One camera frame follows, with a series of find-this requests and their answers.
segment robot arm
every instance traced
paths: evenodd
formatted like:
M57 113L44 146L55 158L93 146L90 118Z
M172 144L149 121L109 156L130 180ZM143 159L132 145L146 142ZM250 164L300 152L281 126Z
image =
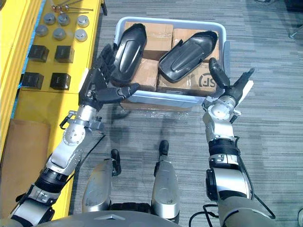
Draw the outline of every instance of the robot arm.
M138 84L123 88L107 87L114 69L114 59L114 52L107 45L86 76L79 92L78 110L69 111L60 124L64 129L65 123L69 123L64 129L61 143L48 158L36 182L20 199L10 219L24 227L36 226L52 219L52 205L56 203L68 176L81 161L83 149L91 141L92 131L103 129L101 119L96 116L98 111L103 104L120 102L139 88Z
M203 103L210 153L210 169L206 171L207 196L218 204L222 227L275 226L253 201L253 185L232 129L232 123L241 114L235 107L251 89L253 83L249 77L254 69L244 72L232 86L214 58L210 59L209 69L217 85L225 92L218 99L207 97Z

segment black band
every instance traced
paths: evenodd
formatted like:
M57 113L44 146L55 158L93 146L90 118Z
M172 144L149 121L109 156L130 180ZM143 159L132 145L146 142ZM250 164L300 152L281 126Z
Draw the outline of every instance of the black band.
M240 151L236 147L235 142L229 139L212 140L208 143L208 147L210 156L216 154L227 154L237 156L240 154Z
M45 168L40 173L35 185L44 191L59 193L65 186L67 177L67 175L57 173L50 168Z

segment wire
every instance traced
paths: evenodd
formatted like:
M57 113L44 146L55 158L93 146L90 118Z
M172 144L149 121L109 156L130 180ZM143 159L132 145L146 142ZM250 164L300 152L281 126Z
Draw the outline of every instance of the wire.
M256 194L255 194L255 198L262 204L262 206L270 213L271 216L270 219L276 219L275 214L271 211L271 209L262 201L262 199L260 199Z
M89 154L96 148L96 146L101 142L101 140L103 140L103 138L105 137L105 135L103 135L99 141L93 146L92 149L90 149L90 151L86 154L86 156L82 159L82 161L79 163L78 168L75 170L75 172L67 179L67 181L65 182L64 186L75 176L75 173L77 173L82 164L84 163L84 161L87 159L87 157L89 156Z
M235 146L236 148L238 149L238 140L240 139L240 136L235 136L236 138L236 141L235 141ZM240 166L241 168L243 169L245 175L247 176L247 179L248 179L248 182L250 183L250 187L251 187L251 200L254 199L254 195L255 195L255 189L254 189L254 186L252 185L252 181L251 181L251 178L250 178L250 175L246 169L246 166L241 158L241 152L240 150L238 149L238 158L239 158L239 161L240 161Z
M203 206L203 210L204 210L204 211L197 212L197 213L193 214L193 215L190 217L189 222L188 222L188 226L189 226L189 227L191 227L191 222L193 221L194 217L197 216L197 215L200 215L200 214L205 214L209 227L213 227L213 225L212 225L212 223L211 223L211 220L210 220L210 218L209 218L208 215L212 216L213 218L219 218L219 216L218 216L218 215L215 215L215 214L212 213L212 212L207 211L207 210L206 210L207 207L218 207L218 205L216 205L216 204L206 204L206 205L204 205L204 206Z

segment cardboard box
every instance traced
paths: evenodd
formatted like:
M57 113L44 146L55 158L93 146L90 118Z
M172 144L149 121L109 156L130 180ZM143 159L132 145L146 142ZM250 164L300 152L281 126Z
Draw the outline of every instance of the cardboard box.
M125 29L140 22L126 22ZM171 50L173 25L142 23L145 26L147 43L143 58L159 60L167 51Z
M7 218L17 196L35 182L47 160L50 127L11 119L1 163L0 218Z
M123 100L120 105L127 110L157 110L157 111L190 111L191 108L181 108L168 105L155 105L146 103L133 103L127 100Z
M210 75L208 63L202 63L177 83L168 82L159 75L157 91L190 96L208 96L216 91L216 83Z
M132 83L140 84L139 90L155 91L158 82L158 61L141 59Z
M185 42L187 39L192 37L197 32L206 32L206 30L192 30L192 29L175 28L172 33L172 47L177 45L181 39L183 40L183 42ZM219 56L219 42L217 41L214 51L207 58L205 58L203 62L209 62L210 58L216 58L218 60L219 57L220 57Z

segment metal knob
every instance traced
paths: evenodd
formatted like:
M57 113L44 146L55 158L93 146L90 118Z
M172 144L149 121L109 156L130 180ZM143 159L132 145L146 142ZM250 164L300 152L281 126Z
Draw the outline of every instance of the metal knob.
M61 14L58 16L58 23L60 25L67 26L70 22L70 17L67 14Z
M77 24L80 27L87 27L89 25L89 18L85 15L78 16Z
M45 36L48 34L48 28L45 25L38 25L35 29L36 35Z
M79 42L84 42L85 40L87 40L87 34L83 29L78 29L75 32L75 38L79 41Z
M53 13L47 13L44 15L43 21L47 25L53 25L56 22L55 15Z
M66 37L66 33L62 28L59 27L53 31L53 37L56 40L63 40Z

